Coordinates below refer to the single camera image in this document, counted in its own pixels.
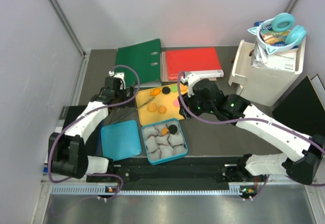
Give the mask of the yellow plastic tray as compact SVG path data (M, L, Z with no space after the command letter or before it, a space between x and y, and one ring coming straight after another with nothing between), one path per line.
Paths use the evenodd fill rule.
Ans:
M174 84L169 84L169 85L156 87L156 88L160 88L162 90L163 87L170 88L173 85L177 85L177 84L174 83ZM141 90L138 92L136 96L136 104L137 107L139 107L138 115L139 115L140 124L142 126L145 126L148 124L152 124L152 123L156 123L156 122L160 122L172 118L183 120L184 117L179 114L180 105L179 107L175 107L173 105L173 101L177 100L179 97L178 92L170 92L169 94L163 94L161 91L160 94L157 95L156 97L151 97L150 92L154 89L155 88ZM147 106L150 103L156 103L157 110L155 112L149 112L147 110ZM165 106L167 108L165 114L160 114L158 112L159 106Z

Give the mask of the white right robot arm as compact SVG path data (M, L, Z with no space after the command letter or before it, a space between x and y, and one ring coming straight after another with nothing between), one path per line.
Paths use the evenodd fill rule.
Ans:
M232 124L246 130L281 151L280 154L246 154L237 163L237 175L249 181L258 175L282 175L312 185L324 156L324 137L295 131L259 110L237 94L225 95L215 82L195 73L181 71L177 88L187 86L179 94L179 113L185 119L195 118L208 124Z

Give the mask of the orange scalloped cookie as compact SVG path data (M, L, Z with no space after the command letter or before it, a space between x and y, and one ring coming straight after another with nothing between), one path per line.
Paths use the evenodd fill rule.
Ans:
M169 132L169 129L168 129L167 127L165 127L165 128L163 128L163 129L161 130L161 135L164 136L164 135L166 135L168 132Z

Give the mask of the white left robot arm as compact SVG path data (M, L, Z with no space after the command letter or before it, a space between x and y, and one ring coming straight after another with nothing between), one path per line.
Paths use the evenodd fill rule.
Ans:
M97 126L109 116L109 110L124 107L135 99L137 92L127 87L124 72L110 71L104 86L95 94L82 113L61 132L53 132L48 144L49 180L52 174L81 179L87 175L99 176L103 181L115 177L113 161L87 153L86 143Z

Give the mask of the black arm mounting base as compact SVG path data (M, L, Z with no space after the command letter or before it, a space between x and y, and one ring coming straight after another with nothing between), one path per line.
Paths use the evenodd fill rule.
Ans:
M114 161L109 173L125 182L139 179L209 179L216 182L262 182L265 176L253 177L237 169L238 156L186 156L167 163L151 165L146 157Z

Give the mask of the teal tin lid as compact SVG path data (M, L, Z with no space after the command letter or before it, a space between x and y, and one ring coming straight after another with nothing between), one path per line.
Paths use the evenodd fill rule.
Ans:
M102 127L101 142L103 157L119 161L142 153L142 146L135 120Z

